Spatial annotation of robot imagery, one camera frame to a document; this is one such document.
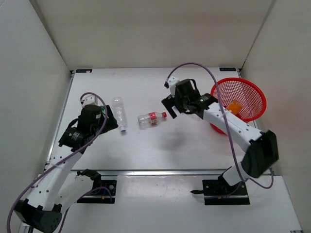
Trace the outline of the aluminium left table rail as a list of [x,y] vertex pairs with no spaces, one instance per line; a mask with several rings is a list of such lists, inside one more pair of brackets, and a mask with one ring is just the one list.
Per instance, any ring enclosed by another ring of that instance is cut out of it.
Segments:
[[63,118],[63,115],[64,115],[64,111],[65,111],[65,107],[66,107],[66,104],[67,104],[67,101],[68,101],[68,97],[69,97],[70,89],[71,89],[71,86],[72,86],[74,74],[75,74],[75,70],[71,70],[70,71],[69,84],[68,84],[68,87],[66,89],[65,96],[64,96],[64,99],[63,99],[63,102],[62,102],[62,105],[61,105],[60,115],[58,117],[58,121],[56,123],[56,127],[55,127],[55,130],[54,130],[54,133],[53,133],[52,141],[50,143],[50,147],[49,147],[48,155],[47,155],[47,158],[46,158],[45,166],[47,166],[49,164],[51,156],[53,154],[54,146],[55,146],[55,143],[56,143],[56,138],[57,138],[57,135],[58,135],[58,132],[59,132],[59,129],[60,129],[60,124],[61,124],[61,121],[62,121],[62,118]]

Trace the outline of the clear bottle red label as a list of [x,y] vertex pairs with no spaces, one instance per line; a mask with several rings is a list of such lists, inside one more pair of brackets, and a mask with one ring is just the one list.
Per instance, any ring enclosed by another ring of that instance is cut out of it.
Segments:
[[167,118],[166,112],[151,112],[148,114],[138,116],[138,125],[141,129],[156,126],[160,122],[165,121]]

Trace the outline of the black corner label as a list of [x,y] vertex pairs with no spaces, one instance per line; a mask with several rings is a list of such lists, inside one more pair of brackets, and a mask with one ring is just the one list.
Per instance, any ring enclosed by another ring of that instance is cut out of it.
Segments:
[[234,67],[220,67],[219,70],[221,72],[236,72],[236,68]]
[[92,69],[77,69],[76,73],[91,73]]

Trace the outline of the right black corner label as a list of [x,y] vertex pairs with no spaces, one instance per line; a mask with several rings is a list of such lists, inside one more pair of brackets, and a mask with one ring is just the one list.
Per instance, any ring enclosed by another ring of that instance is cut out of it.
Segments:
[[219,70],[221,72],[236,72],[236,68],[234,67],[220,67]]

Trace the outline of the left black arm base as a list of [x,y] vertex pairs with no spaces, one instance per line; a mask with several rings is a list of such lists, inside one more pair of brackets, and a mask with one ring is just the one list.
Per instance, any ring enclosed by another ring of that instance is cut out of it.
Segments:
[[85,169],[77,171],[77,177],[88,177],[92,180],[91,190],[77,200],[77,203],[86,204],[114,204],[117,180],[116,178],[105,178],[95,170]]

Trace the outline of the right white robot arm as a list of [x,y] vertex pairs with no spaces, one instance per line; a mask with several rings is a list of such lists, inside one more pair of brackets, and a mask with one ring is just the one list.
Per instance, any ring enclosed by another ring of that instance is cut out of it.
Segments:
[[276,135],[250,126],[225,109],[217,98],[209,93],[200,94],[194,79],[182,81],[170,77],[164,86],[170,95],[162,100],[172,118],[176,118],[175,107],[180,113],[195,114],[202,120],[215,125],[227,134],[230,143],[237,143],[245,155],[223,172],[217,179],[217,190],[221,197],[233,194],[242,182],[259,178],[278,159]]

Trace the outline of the tall clear plastic bottle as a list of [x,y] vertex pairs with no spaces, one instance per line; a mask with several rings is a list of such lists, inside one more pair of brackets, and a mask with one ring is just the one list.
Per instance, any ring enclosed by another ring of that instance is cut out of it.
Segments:
[[126,117],[125,106],[124,106],[122,98],[114,97],[112,99],[111,109],[112,109],[114,118],[117,121],[120,133],[126,134],[126,132],[127,132],[127,117]]

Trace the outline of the green plastic bottle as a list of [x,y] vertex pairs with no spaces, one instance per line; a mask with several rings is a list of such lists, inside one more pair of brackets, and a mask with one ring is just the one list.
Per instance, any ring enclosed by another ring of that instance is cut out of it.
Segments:
[[105,115],[105,108],[104,108],[104,106],[100,106],[100,108],[101,108],[102,114]]

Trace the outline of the orange bottle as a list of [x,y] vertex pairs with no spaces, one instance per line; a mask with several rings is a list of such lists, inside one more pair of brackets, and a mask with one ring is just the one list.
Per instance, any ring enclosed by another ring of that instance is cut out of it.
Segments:
[[228,106],[227,110],[230,111],[232,114],[237,115],[243,108],[243,105],[237,101],[233,100]]

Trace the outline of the aluminium table rail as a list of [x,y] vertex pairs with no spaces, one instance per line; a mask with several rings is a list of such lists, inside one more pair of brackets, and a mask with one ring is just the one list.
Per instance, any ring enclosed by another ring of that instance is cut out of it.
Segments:
[[103,176],[218,176],[223,169],[96,170]]
[[63,99],[63,102],[62,102],[62,105],[61,105],[60,115],[58,117],[58,121],[56,123],[56,127],[55,127],[55,130],[54,130],[54,133],[53,133],[52,141],[50,143],[50,147],[49,147],[48,155],[47,155],[47,158],[46,158],[45,166],[47,166],[49,164],[51,156],[53,154],[54,146],[55,146],[55,143],[56,143],[56,138],[57,138],[57,135],[58,135],[58,132],[59,132],[59,129],[60,129],[60,124],[61,124],[61,121],[62,121],[62,118],[63,118],[63,115],[64,115],[64,111],[65,111],[65,107],[66,107],[66,104],[67,104],[67,101],[68,101],[68,97],[69,97],[70,89],[71,89],[71,86],[72,86],[74,74],[75,74],[75,70],[71,70],[70,71],[69,84],[68,84],[68,87],[66,89],[65,96],[64,96],[64,99]]

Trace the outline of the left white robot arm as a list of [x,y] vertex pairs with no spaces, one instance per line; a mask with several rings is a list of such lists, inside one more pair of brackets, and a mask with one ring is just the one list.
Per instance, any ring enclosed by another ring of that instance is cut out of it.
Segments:
[[70,148],[74,155],[54,156],[28,197],[17,202],[14,211],[22,222],[43,233],[52,233],[66,210],[83,194],[99,193],[101,176],[95,170],[78,172],[75,180],[66,187],[63,183],[94,138],[117,127],[110,106],[87,104],[82,107],[80,115],[69,123],[59,140],[59,146]]

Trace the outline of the aluminium front table rail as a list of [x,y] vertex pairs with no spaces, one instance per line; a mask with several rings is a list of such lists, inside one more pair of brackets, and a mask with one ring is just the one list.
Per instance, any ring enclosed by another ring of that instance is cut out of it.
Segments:
[[218,176],[223,169],[96,170],[103,176]]

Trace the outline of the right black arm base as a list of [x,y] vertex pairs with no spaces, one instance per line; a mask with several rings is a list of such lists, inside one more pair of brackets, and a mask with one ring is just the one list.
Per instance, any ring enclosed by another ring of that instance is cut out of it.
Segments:
[[204,205],[250,205],[244,182],[233,186],[220,180],[202,180],[202,190],[192,190],[193,195],[203,195]]

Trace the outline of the left black corner label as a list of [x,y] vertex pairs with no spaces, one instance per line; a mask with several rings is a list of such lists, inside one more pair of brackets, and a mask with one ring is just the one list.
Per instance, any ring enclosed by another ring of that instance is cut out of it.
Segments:
[[91,73],[92,69],[77,69],[76,73]]

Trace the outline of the red mesh plastic bin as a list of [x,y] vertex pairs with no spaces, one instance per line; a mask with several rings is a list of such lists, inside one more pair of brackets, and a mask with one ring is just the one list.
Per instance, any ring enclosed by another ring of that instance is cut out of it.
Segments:
[[261,117],[266,110],[264,93],[252,82],[242,78],[224,78],[215,84],[210,94],[221,99],[223,106],[248,123]]

